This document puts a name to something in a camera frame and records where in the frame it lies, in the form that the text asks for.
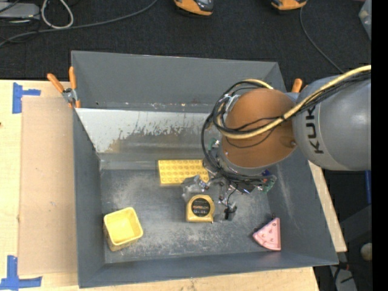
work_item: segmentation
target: wooden table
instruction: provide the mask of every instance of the wooden table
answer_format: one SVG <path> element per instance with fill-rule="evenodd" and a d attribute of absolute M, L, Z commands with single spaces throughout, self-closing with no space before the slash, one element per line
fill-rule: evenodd
<path fill-rule="evenodd" d="M 51 98 L 57 102 L 58 106 L 63 109 L 67 107 L 65 100 L 61 94 L 55 90 L 52 84 L 48 81 L 22 81 L 22 80 L 0 80 L 0 278 L 5 278 L 7 275 L 6 262 L 7 255 L 14 255 L 21 260 L 21 255 L 18 249 L 19 242 L 19 211 L 20 211 L 20 188 L 21 188 L 21 143 L 22 135 L 29 137 L 25 133 L 22 134 L 22 113 L 12 114 L 12 95 L 13 83 L 17 82 L 23 86 L 24 90 L 39 89 L 40 96 L 24 96 L 22 101 L 27 104 L 37 102 L 42 104 L 40 111 L 44 112 L 44 98 Z M 70 87 L 68 82 L 62 83 L 64 87 Z M 50 137 L 50 131 L 44 135 L 44 141 L 56 141 L 55 137 Z M 344 242 L 343 234 L 338 223 L 335 209 L 333 207 L 330 194 L 328 192 L 326 182 L 322 170 L 311 164 L 312 175 L 317 186 L 318 196 L 323 205 L 323 212 L 326 216 L 330 233 L 332 234 L 333 243 L 337 252 L 345 252 L 347 250 Z M 55 176 L 55 172 L 46 173 L 47 180 L 50 181 Z M 67 199 L 68 202 L 73 202 L 72 198 Z M 45 226 L 42 226 L 40 232 L 45 232 Z M 50 243 L 53 245 L 51 251 L 55 250 L 55 241 Z M 20 274 L 20 278 L 33 278 L 43 276 L 42 286 L 37 290 L 78 290 L 77 274 L 75 271 L 59 271 L 37 274 Z M 93 290 L 110 290 L 109 287 L 93 288 Z M 206 278 L 191 278 L 173 281 L 160 281 L 156 283 L 141 283 L 126 286 L 115 287 L 115 290 L 262 290 L 262 291 L 277 291 L 277 290 L 297 290 L 311 291 L 319 290 L 315 279 L 313 269 L 304 267 L 298 269 L 271 270 L 267 272 L 242 273 L 235 275 L 212 276 Z"/>

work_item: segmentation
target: wire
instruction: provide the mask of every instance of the wire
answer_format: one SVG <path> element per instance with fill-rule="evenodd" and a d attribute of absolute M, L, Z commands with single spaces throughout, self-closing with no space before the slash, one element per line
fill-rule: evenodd
<path fill-rule="evenodd" d="M 365 72 L 365 71 L 370 71 L 371 70 L 371 65 L 366 65 L 359 67 L 357 69 L 351 70 L 347 73 L 344 73 L 342 75 L 337 76 L 335 79 L 329 81 L 328 83 L 324 84 L 321 86 L 318 90 L 316 90 L 314 93 L 309 95 L 308 97 L 304 98 L 301 102 L 299 102 L 297 105 L 295 105 L 293 108 L 291 108 L 289 111 L 287 111 L 285 114 L 280 116 L 279 118 L 273 120 L 272 122 L 258 127 L 255 130 L 248 130 L 248 131 L 242 131 L 242 130 L 234 130 L 230 131 L 227 130 L 224 126 L 222 126 L 222 119 L 220 118 L 221 114 L 217 114 L 214 117 L 215 125 L 218 128 L 218 130 L 226 137 L 232 138 L 232 139 L 247 139 L 251 138 L 257 135 L 260 135 L 270 129 L 273 129 L 274 127 L 280 125 L 282 122 L 288 120 L 291 118 L 293 115 L 295 115 L 297 112 L 300 112 L 301 109 L 306 109 L 306 105 L 310 104 L 311 102 L 314 102 L 314 100 L 318 99 L 319 97 L 322 97 L 327 94 L 327 90 L 331 89 L 341 81 L 354 76 L 355 74 Z"/>
<path fill-rule="evenodd" d="M 68 11 L 69 15 L 70 15 L 70 22 L 65 25 L 65 26 L 56 26 L 56 25 L 53 25 L 52 23 L 50 23 L 47 18 L 45 17 L 45 14 L 44 14 L 44 11 L 47 7 L 47 3 L 48 3 L 49 0 L 44 0 L 43 1 L 43 5 L 41 7 L 41 15 L 42 15 L 42 19 L 43 21 L 48 25 L 50 26 L 51 28 L 54 28 L 54 29 L 61 29 L 61 28 L 69 28 L 73 25 L 74 23 L 74 16 L 73 16 L 73 12 L 71 11 L 70 7 L 67 5 L 67 3 L 64 1 L 64 0 L 59 0 L 63 6 L 66 8 L 66 10 Z"/>
<path fill-rule="evenodd" d="M 307 3 L 301 7 L 301 10 L 300 10 L 300 13 L 299 13 L 299 20 L 301 22 L 301 26 L 302 26 L 302 29 L 303 29 L 303 32 L 305 33 L 305 35 L 307 36 L 307 38 L 309 39 L 309 41 L 312 43 L 312 45 L 334 66 L 336 67 L 339 72 L 341 73 L 344 73 L 344 71 L 339 68 L 316 44 L 315 42 L 312 40 L 312 38 L 309 36 L 309 34 L 307 33 L 307 30 L 306 28 L 304 27 L 304 24 L 303 24 L 303 20 L 302 20 L 302 11 L 303 9 L 305 8 L 305 6 L 307 5 Z"/>
<path fill-rule="evenodd" d="M 15 39 L 18 39 L 18 38 L 21 38 L 21 37 L 25 37 L 25 36 L 29 36 L 29 35 L 37 35 L 37 34 L 40 34 L 40 33 L 48 33 L 48 32 L 58 32 L 58 31 L 64 31 L 64 30 L 70 30 L 70 29 L 90 28 L 90 27 L 96 27 L 96 26 L 100 26 L 100 25 L 111 24 L 111 23 L 117 22 L 117 21 L 122 21 L 123 19 L 127 19 L 127 18 L 130 18 L 132 16 L 136 16 L 136 15 L 138 15 L 140 13 L 143 13 L 143 12 L 147 11 L 157 1 L 158 0 L 154 0 L 151 4 L 149 4 L 148 6 L 146 6 L 145 8 L 142 8 L 141 10 L 139 10 L 137 12 L 134 12 L 134 13 L 131 13 L 131 14 L 128 14 L 128 15 L 124 15 L 124 16 L 121 16 L 121 17 L 117 17 L 117 18 L 114 18 L 114 19 L 109 19 L 107 21 L 96 22 L 96 23 L 92 23 L 92 24 L 79 25 L 79 26 L 71 26 L 71 27 L 60 28 L 60 29 L 43 29 L 43 30 L 37 30 L 37 31 L 33 31 L 33 32 L 21 33 L 20 35 L 9 37 L 6 41 L 1 42 L 0 43 L 0 48 L 2 46 L 4 46 L 4 44 L 6 44 L 6 43 L 8 43 L 8 42 L 10 42 L 12 40 L 15 40 Z"/>

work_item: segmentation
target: black cable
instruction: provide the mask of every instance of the black cable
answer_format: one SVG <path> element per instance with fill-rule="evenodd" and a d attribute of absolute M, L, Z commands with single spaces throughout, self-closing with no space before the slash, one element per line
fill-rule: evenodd
<path fill-rule="evenodd" d="M 100 25 L 111 24 L 113 22 L 121 21 L 123 19 L 127 19 L 129 17 L 136 16 L 136 15 L 138 15 L 140 13 L 143 13 L 143 12 L 147 11 L 148 9 L 150 9 L 157 1 L 158 0 L 154 0 L 151 4 L 149 4 L 148 6 L 146 6 L 145 8 L 142 8 L 141 10 L 139 10 L 137 12 L 134 12 L 134 13 L 131 13 L 131 14 L 128 14 L 128 15 L 124 15 L 124 16 L 120 16 L 118 18 L 109 19 L 107 21 L 96 22 L 96 23 L 92 23 L 92 24 L 79 25 L 79 26 L 71 26 L 71 27 L 67 27 L 67 28 L 43 29 L 43 30 L 37 30 L 35 32 L 21 33 L 20 35 L 16 35 L 16 36 L 12 36 L 12 37 L 8 38 L 7 41 L 1 42 L 0 43 L 0 48 L 4 44 L 6 44 L 6 43 L 8 43 L 8 42 L 10 42 L 10 41 L 12 41 L 14 39 L 18 39 L 18 38 L 29 36 L 29 35 L 38 35 L 38 34 L 41 34 L 41 33 L 58 32 L 58 31 L 71 30 L 71 29 L 79 29 L 79 28 L 90 28 L 90 27 L 96 27 L 96 26 L 100 26 Z"/>
<path fill-rule="evenodd" d="M 302 26 L 302 29 L 303 29 L 303 32 L 305 33 L 305 35 L 307 36 L 307 38 L 310 40 L 310 42 L 312 43 L 312 45 L 334 66 L 338 69 L 339 72 L 341 73 L 344 73 L 344 71 L 339 68 L 316 44 L 315 42 L 312 40 L 312 38 L 309 36 L 309 34 L 307 33 L 307 30 L 306 28 L 304 28 L 304 24 L 303 24 L 303 20 L 302 20 L 302 11 L 303 9 L 306 7 L 306 5 L 304 5 L 303 7 L 301 7 L 301 10 L 300 10 L 300 13 L 299 13 L 299 20 L 301 22 L 301 26 Z"/>
<path fill-rule="evenodd" d="M 269 130 L 269 133 L 264 137 L 264 139 L 260 140 L 259 142 L 256 142 L 254 144 L 250 144 L 250 145 L 245 145 L 245 146 L 238 146 L 236 144 L 233 144 L 230 142 L 230 140 L 228 139 L 228 137 L 225 137 L 226 141 L 232 146 L 232 147 L 236 147 L 236 148 L 239 148 L 239 149 L 248 149 L 248 148 L 252 148 L 252 147 L 255 147 L 255 146 L 258 146 L 259 144 L 263 143 L 265 140 L 268 139 L 268 137 L 272 134 L 272 132 L 275 130 L 275 128 Z"/>

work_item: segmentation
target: black floor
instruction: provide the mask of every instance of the black floor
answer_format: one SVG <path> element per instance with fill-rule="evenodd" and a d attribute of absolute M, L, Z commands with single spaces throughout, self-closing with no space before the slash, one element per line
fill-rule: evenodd
<path fill-rule="evenodd" d="M 54 73 L 67 81 L 72 50 L 276 61 L 287 91 L 295 78 L 308 84 L 371 62 L 371 41 L 358 17 L 363 1 L 308 0 L 302 12 L 279 14 L 265 0 L 214 0 L 215 10 L 208 18 L 183 16 L 172 0 L 65 1 L 74 14 L 73 28 L 68 30 L 53 31 L 42 21 L 0 21 L 0 79 L 46 79 L 47 73 Z M 58 0 L 45 14 L 54 25 L 69 20 Z M 325 171 L 325 177 L 340 222 L 368 206 L 364 172 Z M 368 231 L 349 242 L 350 260 L 366 265 L 357 251 L 371 236 Z M 372 274 L 369 270 L 363 274 L 366 279 L 354 273 L 360 281 L 358 291 L 371 290 L 368 283 L 370 288 L 364 289 L 364 282 Z M 321 290 L 330 290 L 329 268 L 317 268 L 316 276 Z"/>

